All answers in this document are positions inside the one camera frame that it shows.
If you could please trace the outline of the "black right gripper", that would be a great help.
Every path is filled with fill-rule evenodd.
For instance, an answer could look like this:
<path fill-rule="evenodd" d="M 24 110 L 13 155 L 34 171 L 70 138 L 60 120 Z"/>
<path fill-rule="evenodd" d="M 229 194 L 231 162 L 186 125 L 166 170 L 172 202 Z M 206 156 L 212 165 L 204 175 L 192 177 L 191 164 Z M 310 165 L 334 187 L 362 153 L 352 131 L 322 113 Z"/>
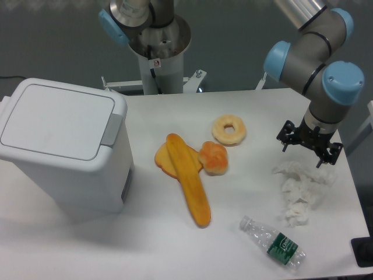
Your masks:
<path fill-rule="evenodd" d="M 325 123 L 312 115 L 305 115 L 298 128 L 287 120 L 276 139 L 283 145 L 283 152 L 289 145 L 301 145 L 316 151 L 319 157 L 316 168 L 320 168 L 322 164 L 335 165 L 343 149 L 342 143 L 330 142 L 337 127 L 338 123 Z"/>

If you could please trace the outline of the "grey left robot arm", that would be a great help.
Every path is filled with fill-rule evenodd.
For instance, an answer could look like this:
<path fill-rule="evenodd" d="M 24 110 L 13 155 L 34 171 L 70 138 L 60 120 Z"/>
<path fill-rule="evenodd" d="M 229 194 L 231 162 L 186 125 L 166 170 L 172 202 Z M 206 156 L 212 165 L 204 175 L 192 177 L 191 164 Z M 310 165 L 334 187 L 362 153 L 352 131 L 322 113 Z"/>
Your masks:
<path fill-rule="evenodd" d="M 276 43 L 263 68 L 273 79 L 305 96 L 309 108 L 299 126 L 287 121 L 277 139 L 284 146 L 313 150 L 320 163 L 335 164 L 342 144 L 331 142 L 348 106 L 342 100 L 341 66 L 326 65 L 353 30 L 350 15 L 329 9 L 323 1 L 277 1 L 276 5 L 302 34 L 296 44 Z M 165 62 L 181 58 L 191 41 L 184 19 L 173 1 L 110 1 L 98 14 L 105 32 L 118 44 L 128 45 L 145 66 L 146 94 L 182 93 L 182 71 L 169 74 Z"/>

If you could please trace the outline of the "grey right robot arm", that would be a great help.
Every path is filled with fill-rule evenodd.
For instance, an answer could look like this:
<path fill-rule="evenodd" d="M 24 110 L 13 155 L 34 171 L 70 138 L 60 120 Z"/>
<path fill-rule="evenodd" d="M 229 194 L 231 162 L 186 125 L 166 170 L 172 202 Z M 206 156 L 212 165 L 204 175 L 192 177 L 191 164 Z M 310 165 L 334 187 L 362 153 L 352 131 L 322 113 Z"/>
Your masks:
<path fill-rule="evenodd" d="M 264 70 L 306 97 L 309 107 L 299 127 L 287 122 L 278 135 L 284 146 L 302 145 L 320 155 L 341 151 L 331 138 L 364 87 L 362 70 L 352 62 L 328 59 L 350 38 L 351 15 L 324 1 L 276 1 L 301 33 L 294 43 L 280 41 L 269 51 Z"/>

